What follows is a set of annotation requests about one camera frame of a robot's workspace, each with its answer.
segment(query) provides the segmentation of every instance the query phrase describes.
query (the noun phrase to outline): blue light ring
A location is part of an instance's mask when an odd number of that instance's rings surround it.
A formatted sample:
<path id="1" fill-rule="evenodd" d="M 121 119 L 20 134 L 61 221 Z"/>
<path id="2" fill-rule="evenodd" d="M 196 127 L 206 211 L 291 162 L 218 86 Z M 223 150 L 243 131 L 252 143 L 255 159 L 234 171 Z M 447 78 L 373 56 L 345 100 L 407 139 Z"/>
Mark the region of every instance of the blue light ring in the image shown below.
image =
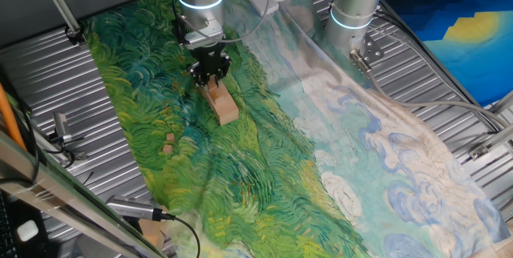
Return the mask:
<path id="1" fill-rule="evenodd" d="M 372 22 L 372 19 L 370 19 L 370 21 L 364 25 L 364 26 L 347 26 L 347 25 L 344 25 L 343 23 L 339 22 L 335 16 L 333 15 L 333 9 L 330 11 L 331 13 L 331 18 L 333 18 L 333 20 L 341 27 L 345 27 L 346 29 L 350 29 L 350 30 L 360 30 L 360 29 L 363 29 L 365 27 L 367 27 L 368 25 L 370 25 L 370 23 Z"/>
<path id="2" fill-rule="evenodd" d="M 180 1 L 180 3 L 182 5 L 184 5 L 184 6 L 186 6 L 187 8 L 194 9 L 194 10 L 208 10 L 208 9 L 212 9 L 214 6 L 217 6 L 217 5 L 219 5 L 219 4 L 221 4 L 223 2 L 223 0 L 219 0 L 217 2 L 214 2 L 213 4 L 206 5 L 206 6 L 194 6 L 194 5 L 191 5 L 191 4 L 187 4 L 183 0 L 178 0 L 178 1 Z"/>

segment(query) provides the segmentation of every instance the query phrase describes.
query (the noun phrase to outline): yellow pattern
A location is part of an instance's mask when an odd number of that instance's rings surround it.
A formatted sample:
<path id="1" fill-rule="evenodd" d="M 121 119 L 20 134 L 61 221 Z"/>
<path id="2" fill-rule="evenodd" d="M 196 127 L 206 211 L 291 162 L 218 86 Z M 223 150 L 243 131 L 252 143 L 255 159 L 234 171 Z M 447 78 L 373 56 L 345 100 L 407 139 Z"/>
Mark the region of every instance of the yellow pattern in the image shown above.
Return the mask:
<path id="1" fill-rule="evenodd" d="M 444 39 L 464 43 L 484 42 L 492 38 L 498 28 L 498 13 L 475 13 L 473 18 L 459 18 L 454 26 L 449 27 Z"/>

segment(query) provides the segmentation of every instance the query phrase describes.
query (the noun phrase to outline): white cable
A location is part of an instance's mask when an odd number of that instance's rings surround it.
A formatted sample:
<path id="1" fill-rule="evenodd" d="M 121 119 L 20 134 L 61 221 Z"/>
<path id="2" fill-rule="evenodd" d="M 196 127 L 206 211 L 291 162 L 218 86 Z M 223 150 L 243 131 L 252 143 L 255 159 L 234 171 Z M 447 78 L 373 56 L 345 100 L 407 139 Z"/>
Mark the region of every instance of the white cable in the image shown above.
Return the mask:
<path id="1" fill-rule="evenodd" d="M 392 99 L 390 96 L 388 96 L 384 92 L 384 90 L 381 88 L 381 86 L 379 86 L 378 81 L 376 81 L 376 78 L 374 77 L 372 72 L 368 72 L 367 75 L 369 76 L 370 81 L 376 86 L 376 88 L 378 89 L 378 91 L 380 93 L 382 93 L 382 94 L 384 94 L 384 96 Z M 392 99 L 392 100 L 395 101 L 397 104 L 399 104 L 401 107 L 434 107 L 434 106 L 442 106 L 442 105 L 465 107 L 465 108 L 471 109 L 473 111 L 478 111 L 478 112 L 482 113 L 483 115 L 485 115 L 486 117 L 497 121 L 497 123 L 499 123 L 504 128 L 509 127 L 509 123 L 507 123 L 506 121 L 504 121 L 503 119 L 498 117 L 496 114 L 494 114 L 488 110 L 485 110 L 481 107 L 475 106 L 471 103 L 467 103 L 467 102 L 431 101 L 431 102 L 426 102 L 426 103 L 404 103 L 404 102 L 399 102 L 398 100 L 395 100 L 395 99 Z"/>
<path id="2" fill-rule="evenodd" d="M 231 39 L 231 40 L 223 40 L 223 39 L 216 39 L 216 38 L 211 38 L 209 36 L 207 36 L 206 34 L 203 34 L 200 30 L 198 30 L 196 27 L 194 27 L 187 19 L 185 19 L 181 14 L 178 15 L 178 18 L 180 18 L 183 22 L 185 22 L 185 24 L 191 28 L 192 30 L 198 32 L 198 34 L 200 34 L 202 37 L 208 39 L 208 40 L 211 40 L 213 42 L 219 42 L 219 43 L 230 43 L 230 42 L 239 42 L 239 41 L 242 41 L 243 39 L 247 38 L 248 36 L 250 36 L 251 34 L 253 34 L 254 32 L 256 32 L 260 26 L 262 25 L 262 23 L 264 22 L 265 20 L 265 17 L 267 16 L 267 12 L 269 11 L 269 7 L 271 5 L 271 0 L 267 0 L 267 3 L 265 4 L 265 10 L 264 10 L 264 14 L 262 15 L 262 18 L 261 20 L 258 22 L 258 25 L 256 25 L 256 27 L 251 31 L 249 32 L 248 34 L 246 34 L 244 37 L 240 37 L 240 38 L 235 38 L 235 39 Z"/>
<path id="3" fill-rule="evenodd" d="M 503 127 L 509 127 L 509 123 L 506 123 L 503 119 L 501 119 L 500 117 L 498 117 L 496 114 L 488 111 L 488 110 L 485 110 L 481 107 L 478 107 L 478 106 L 475 106 L 474 104 L 470 103 L 464 96 L 462 96 L 461 94 L 459 94 L 453 87 L 451 87 L 442 77 L 440 77 L 440 75 L 437 73 L 437 71 L 435 71 L 433 69 L 433 67 L 431 67 L 431 65 L 424 59 L 424 57 L 418 52 L 417 49 L 415 49 L 413 46 L 411 46 L 408 42 L 405 42 L 403 40 L 401 40 L 400 38 L 397 38 L 397 37 L 394 37 L 391 33 L 388 34 L 388 33 L 385 33 L 385 31 L 383 30 L 379 30 L 377 27 L 375 26 L 372 26 L 372 25 L 369 25 L 369 27 L 380 33 L 380 34 L 384 34 L 385 36 L 389 37 L 389 38 L 392 38 L 398 42 L 400 42 L 402 45 L 404 46 L 408 46 L 411 50 L 413 50 L 421 59 L 422 61 L 424 61 L 424 63 L 431 69 L 431 71 L 434 72 L 434 74 L 449 88 L 451 89 L 454 93 L 456 93 L 456 95 L 463 99 L 465 102 L 457 102 L 457 101 L 432 101 L 432 102 L 428 102 L 428 103 L 402 103 L 402 102 L 399 102 L 399 101 L 396 101 L 398 102 L 402 107 L 432 107 L 432 106 L 436 106 L 437 104 L 438 105 L 452 105 L 452 106 L 460 106 L 460 107 L 467 107 L 467 108 L 470 108 L 470 109 L 473 109 L 473 110 L 476 110 L 478 112 L 480 112 L 481 114 L 483 114 L 485 116 L 485 118 L 489 118 L 489 119 L 493 119 L 497 122 L 499 122 L 501 124 L 501 126 Z M 374 75 L 372 73 L 369 73 L 369 78 L 371 79 L 371 81 L 373 81 L 373 84 L 376 86 L 376 88 L 382 93 L 384 94 L 385 96 L 389 97 L 382 89 L 381 87 L 378 85 L 378 81 L 376 81 L 376 78 L 374 77 Z"/>

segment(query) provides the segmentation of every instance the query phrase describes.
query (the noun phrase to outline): painted fabric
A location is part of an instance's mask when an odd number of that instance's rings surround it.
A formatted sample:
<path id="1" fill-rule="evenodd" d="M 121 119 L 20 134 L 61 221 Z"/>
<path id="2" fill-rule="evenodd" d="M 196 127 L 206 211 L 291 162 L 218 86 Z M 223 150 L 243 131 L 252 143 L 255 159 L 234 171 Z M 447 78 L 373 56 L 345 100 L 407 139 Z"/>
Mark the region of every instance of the painted fabric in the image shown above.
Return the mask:
<path id="1" fill-rule="evenodd" d="M 312 14 L 301 1 L 287 8 Z M 258 23 L 247 0 L 226 3 L 229 37 Z M 227 45 L 240 118 L 219 127 L 186 71 L 171 4 L 93 17 L 87 41 L 151 193 L 196 229 L 202 257 L 467 257 L 509 236 L 438 137 L 360 86 L 286 10 Z M 169 232 L 179 257 L 196 256 L 186 227 Z"/>

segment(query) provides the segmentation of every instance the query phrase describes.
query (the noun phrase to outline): wooden block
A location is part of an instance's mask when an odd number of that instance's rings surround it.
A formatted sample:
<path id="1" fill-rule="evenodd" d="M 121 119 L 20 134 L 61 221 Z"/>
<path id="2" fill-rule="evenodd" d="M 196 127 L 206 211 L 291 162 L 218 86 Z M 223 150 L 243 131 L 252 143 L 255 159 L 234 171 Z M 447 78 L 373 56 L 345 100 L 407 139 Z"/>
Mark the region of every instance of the wooden block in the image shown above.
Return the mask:
<path id="1" fill-rule="evenodd" d="M 499 258 L 513 258 L 513 243 L 509 243 L 496 252 Z"/>
<path id="2" fill-rule="evenodd" d="M 505 240 L 502 240 L 496 244 L 491 245 L 491 247 L 497 252 L 499 249 L 503 248 L 504 246 L 507 246 L 508 244 L 513 243 L 513 237 L 509 237 Z"/>
<path id="3" fill-rule="evenodd" d="M 214 99 L 214 103 L 222 103 L 226 99 L 226 95 L 220 88 L 211 91 L 210 95 L 212 96 L 212 99 Z"/>
<path id="4" fill-rule="evenodd" d="M 173 152 L 173 146 L 164 145 L 164 147 L 162 148 L 162 152 L 164 152 L 166 154 L 171 154 Z"/>
<path id="5" fill-rule="evenodd" d="M 217 90 L 217 83 L 216 83 L 216 76 L 212 75 L 210 76 L 210 80 L 207 83 L 207 88 L 209 92 L 212 92 L 214 90 Z"/>
<path id="6" fill-rule="evenodd" d="M 219 100 L 218 98 L 218 102 L 216 102 L 212 97 L 211 92 L 207 92 L 205 90 L 202 90 L 201 92 L 216 114 L 217 120 L 221 126 L 239 119 L 239 108 L 237 108 L 235 101 L 233 101 L 232 96 L 228 93 L 223 82 L 219 81 L 219 88 L 216 89 L 216 94 L 223 96 L 222 100 Z"/>
<path id="7" fill-rule="evenodd" d="M 175 134 L 173 134 L 173 133 L 169 133 L 169 134 L 167 134 L 167 135 L 166 135 L 166 140 L 167 140 L 168 142 L 174 143 L 174 142 L 175 142 Z"/>
<path id="8" fill-rule="evenodd" d="M 150 243 L 155 245 L 155 247 L 157 247 L 158 249 L 162 249 L 164 247 L 165 237 L 162 233 L 162 228 L 164 224 L 164 221 L 157 222 L 145 219 L 141 219 L 139 221 L 139 225 L 143 230 L 144 238 L 150 241 Z"/>

